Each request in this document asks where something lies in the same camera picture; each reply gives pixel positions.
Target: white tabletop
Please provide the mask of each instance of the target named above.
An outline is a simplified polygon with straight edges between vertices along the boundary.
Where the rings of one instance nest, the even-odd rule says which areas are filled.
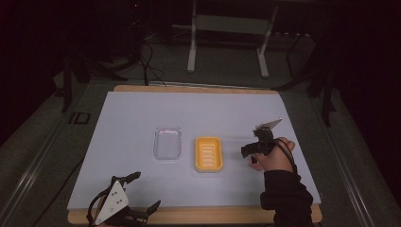
[[[240,149],[257,141],[256,125],[279,117],[283,120],[273,129],[274,136],[285,136],[298,145],[279,95],[110,92],[67,208],[87,208],[112,176],[135,171],[141,171],[141,177],[126,185],[132,207],[148,207],[157,200],[162,207],[259,205],[263,173],[248,167]],[[154,158],[158,127],[182,130],[179,160]],[[224,168],[219,173],[196,171],[199,136],[220,138]],[[313,203],[321,203],[299,146],[293,155]]]

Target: table leg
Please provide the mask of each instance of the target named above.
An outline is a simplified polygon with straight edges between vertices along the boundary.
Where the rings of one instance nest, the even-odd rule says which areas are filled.
[[[259,48],[256,49],[257,59],[259,60],[259,67],[260,67],[260,73],[261,73],[262,78],[269,77],[268,66],[266,65],[266,60],[265,60],[265,50],[266,50],[266,46],[268,45],[269,37],[271,35],[271,29],[273,28],[274,20],[277,15],[277,11],[278,11],[278,7],[274,7],[268,27],[266,28],[265,39],[262,43],[262,46],[260,46]]]
[[[192,26],[191,26],[191,47],[189,49],[188,66],[186,68],[188,73],[195,72],[195,59],[197,57],[197,1],[192,1]]]

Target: clear plastic container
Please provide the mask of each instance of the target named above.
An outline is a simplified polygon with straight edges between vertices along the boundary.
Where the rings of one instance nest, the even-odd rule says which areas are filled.
[[[181,129],[170,127],[159,127],[156,129],[154,138],[153,155],[161,161],[174,161],[181,154]]]

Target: metal frame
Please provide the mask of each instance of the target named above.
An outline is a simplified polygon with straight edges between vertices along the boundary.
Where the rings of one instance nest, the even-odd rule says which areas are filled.
[[[264,41],[260,47],[256,48],[256,54],[259,61],[261,77],[269,77],[268,66],[266,65],[265,60],[265,51],[277,15],[278,6],[274,7],[269,20],[257,20],[248,18],[200,15],[197,14],[197,0],[193,0],[192,3],[191,46],[189,48],[188,65],[186,68],[188,73],[195,72],[195,62],[197,57],[196,33],[197,29],[201,29],[249,34],[264,34]]]

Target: human hand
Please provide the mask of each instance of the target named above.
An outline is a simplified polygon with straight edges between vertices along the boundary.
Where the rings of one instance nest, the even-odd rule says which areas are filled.
[[[282,141],[278,141],[283,148],[289,148],[288,152],[292,152],[295,148],[295,143],[287,140],[287,138],[280,137],[278,138],[282,140],[287,145],[283,144]],[[271,153],[267,156],[261,153],[253,154],[253,157],[257,160],[256,164],[251,163],[251,159],[249,162],[250,167],[261,171],[270,171],[270,170],[285,170],[289,172],[293,172],[291,162],[289,161],[286,154],[277,146],[271,151]]]

